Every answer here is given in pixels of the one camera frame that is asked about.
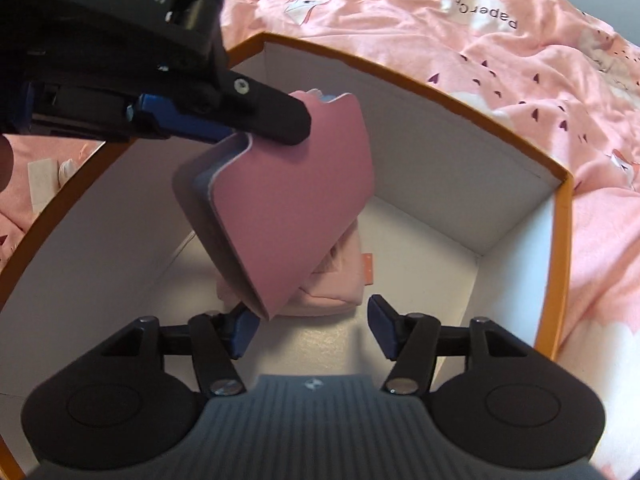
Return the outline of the pink leather wallet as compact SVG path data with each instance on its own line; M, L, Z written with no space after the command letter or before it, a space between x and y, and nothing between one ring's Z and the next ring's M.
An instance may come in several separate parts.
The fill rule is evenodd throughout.
M180 207L209 258L229 247L232 232L263 233L272 224L317 233L357 220L374 192L370 139L351 93L322 99L296 91L311 116L310 136L286 146L250 133L233 133L172 177Z

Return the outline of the pink patterned duvet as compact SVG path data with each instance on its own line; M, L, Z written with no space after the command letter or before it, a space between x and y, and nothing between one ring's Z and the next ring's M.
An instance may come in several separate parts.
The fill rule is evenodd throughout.
M258 32L437 84L573 174L560 360L603 398L594 464L639 466L639 50L568 0L228 0L228 46Z

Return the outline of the orange cardboard box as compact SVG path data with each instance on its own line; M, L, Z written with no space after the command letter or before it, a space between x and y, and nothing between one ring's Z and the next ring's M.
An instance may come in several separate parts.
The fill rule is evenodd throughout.
M285 92L351 93L371 139L375 192L359 218L372 292L446 325L492 318L546 356L558 348L570 265L570 176L470 92L302 40L262 34L231 53ZM1 274L1 432L37 479L24 401L136 318L178 325L217 310L213 263L172 190L192 141L96 150L27 232ZM265 323L239 364L250 389L218 401L176 456L137 479L464 478L464 458L427 444L420 405L382 393L390 371L367 312Z

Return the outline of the light pink pouch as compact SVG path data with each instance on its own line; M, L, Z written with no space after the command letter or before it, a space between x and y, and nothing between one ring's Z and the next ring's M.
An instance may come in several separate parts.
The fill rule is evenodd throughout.
M242 300L265 321L348 312L363 300L371 261L362 251L357 220L320 221L317 233L272 224L266 232L233 231L229 247L213 256L218 297Z

